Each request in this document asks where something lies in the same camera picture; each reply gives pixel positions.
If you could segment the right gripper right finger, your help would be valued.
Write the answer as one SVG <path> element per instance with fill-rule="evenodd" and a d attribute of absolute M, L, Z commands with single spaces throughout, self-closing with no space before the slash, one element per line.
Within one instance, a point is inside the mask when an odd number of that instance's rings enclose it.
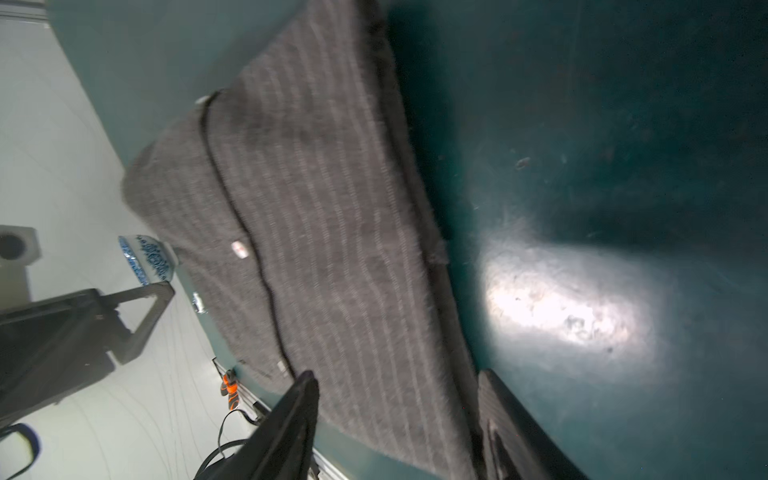
<path fill-rule="evenodd" d="M 587 476 L 560 450 L 490 369 L 478 377 L 483 457 L 488 479 L 580 479 Z"/>

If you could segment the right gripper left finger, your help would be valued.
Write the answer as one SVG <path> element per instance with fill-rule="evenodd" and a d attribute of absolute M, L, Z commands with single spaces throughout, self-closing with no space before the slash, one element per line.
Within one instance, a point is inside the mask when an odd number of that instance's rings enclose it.
<path fill-rule="evenodd" d="M 319 384 L 302 372 L 244 440 L 229 442 L 201 464 L 197 479 L 308 479 L 319 412 Z"/>

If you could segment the dark grey pinstripe shirt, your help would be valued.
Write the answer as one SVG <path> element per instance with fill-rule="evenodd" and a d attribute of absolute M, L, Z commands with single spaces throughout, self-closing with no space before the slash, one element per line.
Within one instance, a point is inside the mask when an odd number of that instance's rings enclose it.
<path fill-rule="evenodd" d="M 261 387 L 311 371 L 337 430 L 475 477 L 429 276 L 445 255 L 375 2 L 308 2 L 138 155 L 122 191 Z"/>

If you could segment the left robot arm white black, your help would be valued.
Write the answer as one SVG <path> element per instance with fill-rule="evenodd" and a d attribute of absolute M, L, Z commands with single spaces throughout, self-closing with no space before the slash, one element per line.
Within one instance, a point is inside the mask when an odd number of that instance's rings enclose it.
<path fill-rule="evenodd" d="M 175 295 L 168 282 L 87 289 L 1 312 L 1 426 L 138 358 Z"/>

